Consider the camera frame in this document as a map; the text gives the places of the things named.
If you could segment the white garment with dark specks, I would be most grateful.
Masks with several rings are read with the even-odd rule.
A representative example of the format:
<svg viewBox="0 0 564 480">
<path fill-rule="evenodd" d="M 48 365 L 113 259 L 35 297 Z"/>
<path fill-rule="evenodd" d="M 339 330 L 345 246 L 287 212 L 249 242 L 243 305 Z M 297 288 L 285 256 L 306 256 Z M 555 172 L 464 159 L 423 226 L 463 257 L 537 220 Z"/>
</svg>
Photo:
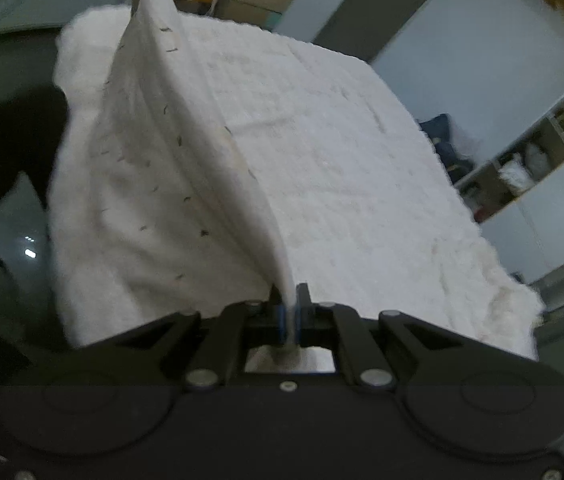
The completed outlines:
<svg viewBox="0 0 564 480">
<path fill-rule="evenodd" d="M 68 123 L 50 187 L 58 313 L 86 346 L 174 312 L 295 301 L 265 192 L 172 0 L 84 12 L 58 38 Z"/>
</svg>

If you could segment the white folded clothes on shelf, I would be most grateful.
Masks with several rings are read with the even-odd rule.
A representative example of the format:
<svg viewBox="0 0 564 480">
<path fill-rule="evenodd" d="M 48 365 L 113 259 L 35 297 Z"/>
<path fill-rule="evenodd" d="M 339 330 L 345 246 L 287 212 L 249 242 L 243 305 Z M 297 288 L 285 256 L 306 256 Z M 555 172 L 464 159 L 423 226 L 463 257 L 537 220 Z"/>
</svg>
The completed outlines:
<svg viewBox="0 0 564 480">
<path fill-rule="evenodd" d="M 514 196 L 521 196 L 551 170 L 548 153 L 536 143 L 527 143 L 521 151 L 506 156 L 498 169 L 498 178 Z"/>
</svg>

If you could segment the white fluffy bed blanket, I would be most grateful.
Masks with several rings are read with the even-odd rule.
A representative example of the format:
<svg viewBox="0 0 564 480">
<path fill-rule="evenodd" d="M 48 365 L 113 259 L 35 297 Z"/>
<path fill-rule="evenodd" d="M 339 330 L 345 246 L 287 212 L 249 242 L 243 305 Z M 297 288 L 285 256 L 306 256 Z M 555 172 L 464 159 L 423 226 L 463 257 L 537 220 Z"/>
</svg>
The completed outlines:
<svg viewBox="0 0 564 480">
<path fill-rule="evenodd" d="M 430 140 L 368 64 L 254 26 L 180 18 L 294 282 L 365 318 L 401 310 L 536 358 L 541 300 L 503 269 Z"/>
</svg>

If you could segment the dark blue cloth item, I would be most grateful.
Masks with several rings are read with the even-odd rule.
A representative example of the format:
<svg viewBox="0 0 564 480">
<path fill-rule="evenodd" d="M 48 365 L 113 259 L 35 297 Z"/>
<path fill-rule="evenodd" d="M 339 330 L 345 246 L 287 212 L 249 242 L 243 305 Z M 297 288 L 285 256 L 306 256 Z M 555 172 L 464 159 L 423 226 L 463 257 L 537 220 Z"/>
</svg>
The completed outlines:
<svg viewBox="0 0 564 480">
<path fill-rule="evenodd" d="M 439 114 L 426 122 L 420 122 L 419 126 L 433 144 L 452 183 L 460 181 L 474 169 L 474 162 L 460 155 L 452 144 L 451 124 L 447 114 Z"/>
</svg>

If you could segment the white wardrobe with open shelves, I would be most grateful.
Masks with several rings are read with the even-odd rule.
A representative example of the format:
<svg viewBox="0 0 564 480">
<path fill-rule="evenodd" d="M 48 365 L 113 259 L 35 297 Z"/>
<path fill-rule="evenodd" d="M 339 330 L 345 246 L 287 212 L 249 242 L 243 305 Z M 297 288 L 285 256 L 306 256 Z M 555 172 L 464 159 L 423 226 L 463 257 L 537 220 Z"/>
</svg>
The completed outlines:
<svg viewBox="0 0 564 480">
<path fill-rule="evenodd" d="M 564 94 L 456 184 L 508 273 L 530 284 L 564 266 Z"/>
</svg>

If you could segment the black round chair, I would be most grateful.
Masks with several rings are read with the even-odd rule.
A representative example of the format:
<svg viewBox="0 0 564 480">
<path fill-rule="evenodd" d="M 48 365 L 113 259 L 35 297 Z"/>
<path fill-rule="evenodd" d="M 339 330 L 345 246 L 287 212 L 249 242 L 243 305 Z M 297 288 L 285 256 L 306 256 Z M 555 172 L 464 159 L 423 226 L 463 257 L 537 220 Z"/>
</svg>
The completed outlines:
<svg viewBox="0 0 564 480">
<path fill-rule="evenodd" d="M 52 284 L 48 193 L 67 124 L 54 84 L 0 102 L 0 342 L 62 351 Z"/>
</svg>

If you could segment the dark grey door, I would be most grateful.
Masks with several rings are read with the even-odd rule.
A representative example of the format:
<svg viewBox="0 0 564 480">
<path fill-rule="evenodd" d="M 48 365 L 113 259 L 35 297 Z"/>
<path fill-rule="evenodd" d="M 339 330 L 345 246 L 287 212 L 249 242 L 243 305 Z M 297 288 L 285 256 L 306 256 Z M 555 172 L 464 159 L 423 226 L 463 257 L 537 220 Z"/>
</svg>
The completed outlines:
<svg viewBox="0 0 564 480">
<path fill-rule="evenodd" d="M 344 0 L 314 44 L 372 61 L 427 0 Z"/>
</svg>

